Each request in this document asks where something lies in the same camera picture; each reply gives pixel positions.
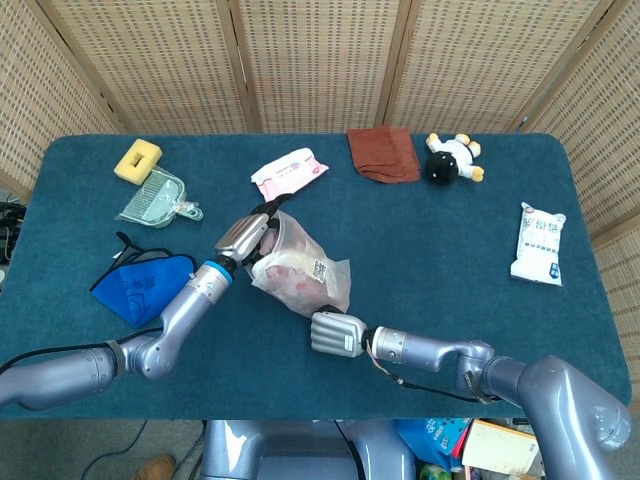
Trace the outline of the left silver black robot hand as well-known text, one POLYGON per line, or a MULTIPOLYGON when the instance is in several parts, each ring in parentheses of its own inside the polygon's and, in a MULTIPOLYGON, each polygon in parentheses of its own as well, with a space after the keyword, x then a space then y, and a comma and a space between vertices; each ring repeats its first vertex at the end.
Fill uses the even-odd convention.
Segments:
POLYGON ((233 274, 238 268, 261 260, 264 257, 260 252, 261 242, 270 230, 280 229, 279 208, 292 197, 292 193, 279 195, 237 220, 216 243, 215 262, 233 274))

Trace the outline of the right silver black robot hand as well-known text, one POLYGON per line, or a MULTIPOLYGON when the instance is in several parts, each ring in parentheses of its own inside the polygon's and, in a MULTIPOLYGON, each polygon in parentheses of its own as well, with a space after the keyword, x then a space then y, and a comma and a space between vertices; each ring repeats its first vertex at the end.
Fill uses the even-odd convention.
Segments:
POLYGON ((315 312, 311 317, 311 348, 320 353, 356 358, 363 353, 367 326, 359 318, 339 310, 315 312))

